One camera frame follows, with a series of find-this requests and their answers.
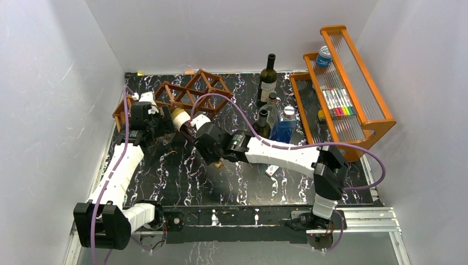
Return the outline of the blue labelled plastic bottle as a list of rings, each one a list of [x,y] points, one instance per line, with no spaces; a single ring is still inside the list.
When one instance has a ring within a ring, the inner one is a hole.
[[[297,124],[295,108],[288,105],[279,114],[273,140],[290,143]]]

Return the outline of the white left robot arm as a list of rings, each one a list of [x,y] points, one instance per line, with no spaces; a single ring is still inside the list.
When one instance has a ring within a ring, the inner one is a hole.
[[[123,250],[137,229],[147,225],[158,230],[164,225],[160,204],[143,200],[125,208],[124,196],[148,143],[174,135],[169,108],[134,102],[124,118],[104,176],[87,201],[77,203],[73,210],[83,247]]]

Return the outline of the gold-capped red wine bottle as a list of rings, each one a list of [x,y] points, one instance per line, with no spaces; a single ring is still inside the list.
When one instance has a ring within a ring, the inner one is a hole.
[[[194,144],[196,149],[198,140],[203,142],[216,142],[213,133],[208,132],[209,129],[213,129],[215,127],[212,122],[204,124],[198,131],[196,131],[190,126],[189,123],[191,121],[191,117],[185,109],[175,108],[171,113],[171,117],[177,131],[182,134],[188,142]],[[224,165],[221,160],[213,164],[218,169]]]

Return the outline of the dark green wine bottle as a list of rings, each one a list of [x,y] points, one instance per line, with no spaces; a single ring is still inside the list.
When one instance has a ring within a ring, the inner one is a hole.
[[[269,99],[270,93],[276,89],[277,72],[274,69],[276,55],[269,54],[267,66],[260,72],[258,92],[257,92],[257,106],[262,107]]]

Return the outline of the brown wooden wine rack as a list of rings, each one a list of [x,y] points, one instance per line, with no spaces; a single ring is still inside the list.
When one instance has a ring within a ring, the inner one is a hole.
[[[220,94],[229,99],[233,97],[233,93],[227,88],[224,79],[220,75],[215,75],[205,70],[198,70],[192,75],[189,82],[183,86],[164,81],[155,91],[149,92],[154,93],[155,102],[159,109],[167,107],[169,111],[173,111],[175,108],[183,108],[190,111],[199,97],[209,93]],[[136,104],[136,101],[131,97],[132,94],[132,92],[127,90],[126,99],[129,108],[127,112],[129,118],[131,117],[130,108]],[[209,118],[213,118],[227,103],[227,100],[224,100],[215,105],[210,98],[211,96],[201,99],[196,104],[195,113],[204,112],[208,114]],[[115,109],[113,118],[117,131],[121,132],[126,123],[123,101]]]

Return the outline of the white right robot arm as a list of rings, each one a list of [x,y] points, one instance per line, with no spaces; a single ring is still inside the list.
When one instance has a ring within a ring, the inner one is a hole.
[[[269,164],[313,178],[311,213],[298,217],[304,228],[326,229],[344,193],[349,164],[335,146],[306,147],[257,138],[238,130],[229,134],[211,122],[196,127],[195,147],[206,163],[221,160]]]

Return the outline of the clear glass corked bottle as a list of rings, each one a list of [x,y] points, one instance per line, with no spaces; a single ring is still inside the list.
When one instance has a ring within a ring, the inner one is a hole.
[[[267,123],[270,125],[270,133],[272,134],[278,121],[277,93],[271,92],[266,104],[263,105],[259,110],[266,110],[268,112]]]

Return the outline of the silver-capped dark wine bottle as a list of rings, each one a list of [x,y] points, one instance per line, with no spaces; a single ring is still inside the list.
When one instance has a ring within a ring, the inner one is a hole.
[[[253,124],[253,128],[255,132],[265,139],[270,137],[271,127],[267,122],[268,111],[266,109],[262,109],[258,113],[258,119]]]

